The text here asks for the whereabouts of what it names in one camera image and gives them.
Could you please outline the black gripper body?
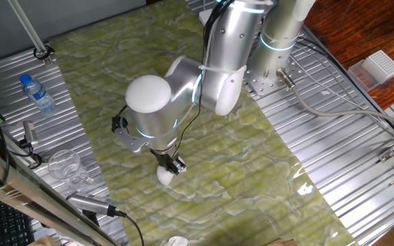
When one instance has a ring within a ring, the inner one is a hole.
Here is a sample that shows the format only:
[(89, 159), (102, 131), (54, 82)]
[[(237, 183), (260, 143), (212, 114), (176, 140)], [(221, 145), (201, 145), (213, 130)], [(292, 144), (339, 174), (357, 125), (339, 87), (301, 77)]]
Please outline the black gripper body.
[(168, 164), (169, 161), (174, 160), (176, 157), (178, 157), (177, 154), (160, 154), (156, 151), (154, 151), (153, 149), (150, 149), (150, 153), (153, 154), (155, 156), (155, 158), (157, 159), (157, 162), (159, 164), (159, 161), (164, 161), (166, 164)]

